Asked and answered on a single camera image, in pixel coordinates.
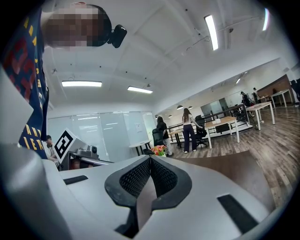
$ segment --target long hair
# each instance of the long hair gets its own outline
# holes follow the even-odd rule
[[[162,124],[162,123],[164,123],[164,120],[163,120],[163,118],[162,117],[158,117],[157,118],[157,126],[156,127],[158,127],[160,124]]]
[[[191,114],[191,113],[189,112],[189,110],[187,108],[183,109],[183,116],[182,116],[182,121],[183,122],[188,121],[188,119],[189,119],[188,115],[189,114]]]

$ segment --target flower bouquet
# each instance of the flower bouquet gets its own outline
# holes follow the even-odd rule
[[[155,153],[155,155],[163,156],[163,157],[165,157],[165,149],[166,149],[166,146],[164,146],[164,145],[159,145],[154,148],[151,148],[151,150]]]

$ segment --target black rubber pad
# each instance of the black rubber pad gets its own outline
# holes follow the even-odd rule
[[[66,185],[69,185],[69,184],[81,182],[81,181],[87,180],[87,179],[88,179],[87,176],[82,175],[82,176],[64,179],[64,182]]]
[[[248,232],[258,222],[244,209],[244,207],[231,195],[224,195],[217,198],[233,222],[242,234]]]

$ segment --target wooden desk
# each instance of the wooden desk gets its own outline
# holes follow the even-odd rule
[[[236,137],[237,137],[237,142],[240,142],[240,136],[239,136],[239,129],[238,129],[238,125],[237,125],[237,121],[235,117],[224,117],[220,119],[221,122],[220,123],[216,123],[216,124],[212,124],[211,122],[206,122],[205,123],[205,129],[207,132],[207,137],[208,137],[208,142],[210,143],[210,149],[211,149],[211,140],[210,140],[210,129],[215,128],[217,126],[223,125],[223,124],[228,124],[229,125],[229,131],[230,131],[230,135],[232,135],[232,130],[231,130],[231,123],[235,124],[235,130],[236,130]]]
[[[259,104],[256,104],[256,105],[253,105],[251,107],[246,108],[246,111],[255,111],[256,118],[257,118],[257,123],[258,123],[258,130],[259,131],[261,130],[260,121],[262,120],[260,109],[262,109],[262,108],[264,108],[266,106],[270,106],[271,115],[272,115],[272,123],[275,124],[274,112],[273,112],[273,108],[272,108],[272,103],[271,102],[259,103]]]
[[[140,153],[139,153],[138,147],[141,148],[141,154],[144,154],[143,149],[142,149],[142,145],[145,144],[146,149],[148,149],[148,146],[149,146],[149,148],[151,149],[150,144],[149,144],[150,142],[151,142],[151,140],[146,140],[146,141],[142,141],[142,142],[138,142],[138,143],[136,143],[136,144],[130,145],[129,147],[130,147],[130,148],[135,148],[135,149],[136,149],[136,152],[137,152],[137,155],[139,156]]]
[[[168,133],[168,135],[172,135],[172,134],[175,135],[176,142],[177,142],[177,145],[179,146],[179,148],[181,148],[181,142],[180,142],[178,133],[182,133],[182,132],[183,132],[183,129],[179,129],[179,130],[172,131],[172,132]]]
[[[293,100],[292,100],[292,96],[291,96],[291,92],[290,92],[290,90],[289,90],[289,89],[282,90],[282,91],[280,91],[280,92],[278,92],[278,93],[275,93],[275,94],[271,95],[271,97],[272,97],[272,100],[273,100],[273,104],[274,104],[274,108],[275,108],[274,97],[276,97],[276,96],[278,96],[278,98],[279,98],[279,101],[280,101],[280,105],[281,105],[280,95],[282,95],[283,102],[284,102],[284,104],[285,104],[285,107],[286,107],[286,102],[285,102],[285,93],[286,93],[286,92],[289,92],[289,94],[290,94],[290,98],[291,98],[291,101],[293,101]]]

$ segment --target blue shirt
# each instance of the blue shirt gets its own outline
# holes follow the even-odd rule
[[[46,140],[49,94],[43,72],[41,13],[39,9],[29,15],[17,28],[5,50],[2,64],[11,82],[33,108],[19,144],[47,159],[42,140]]]

